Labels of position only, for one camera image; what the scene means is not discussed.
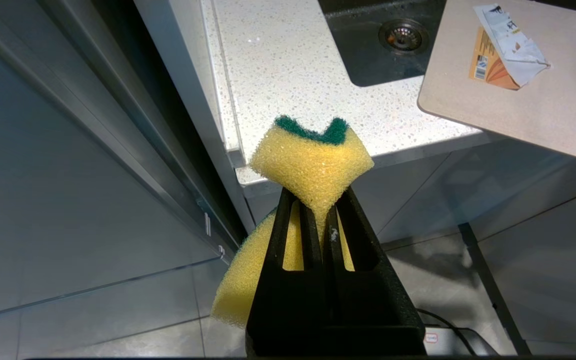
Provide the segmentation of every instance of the food wrapper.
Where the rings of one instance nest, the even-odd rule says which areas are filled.
[[[518,90],[551,64],[532,39],[498,4],[475,6],[482,27],[470,65],[470,78]]]

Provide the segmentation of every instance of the sticker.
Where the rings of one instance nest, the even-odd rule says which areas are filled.
[[[423,341],[425,341],[428,344],[435,344],[436,342],[439,341],[439,335],[437,335],[434,332],[426,332]]]

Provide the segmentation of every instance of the yellow sponge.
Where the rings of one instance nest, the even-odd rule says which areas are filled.
[[[281,116],[259,144],[251,166],[286,187],[312,210],[321,241],[328,210],[359,175],[373,166],[373,160],[357,135],[339,118],[326,132],[318,134]],[[275,213],[271,212],[239,249],[217,289],[213,317],[240,328],[246,326],[274,221]],[[340,235],[345,268],[354,271],[341,222]],[[304,269],[298,202],[293,203],[290,213],[283,269]]]

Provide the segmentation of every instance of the black sink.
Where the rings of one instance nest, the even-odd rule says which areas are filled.
[[[319,0],[359,87],[426,73],[446,0]]]

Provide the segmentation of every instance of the white speckled countertop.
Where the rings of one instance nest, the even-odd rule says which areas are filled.
[[[203,9],[214,11],[205,18],[216,21],[206,21],[213,66],[221,56],[223,67],[215,83],[228,85],[217,86],[219,106],[230,107],[221,109],[224,132],[229,139],[238,134],[246,163],[280,114],[316,131],[334,117],[345,119],[377,167],[492,141],[481,130],[422,112],[423,76],[352,84],[317,0],[203,0]],[[247,197],[279,189],[247,166],[236,173]]]

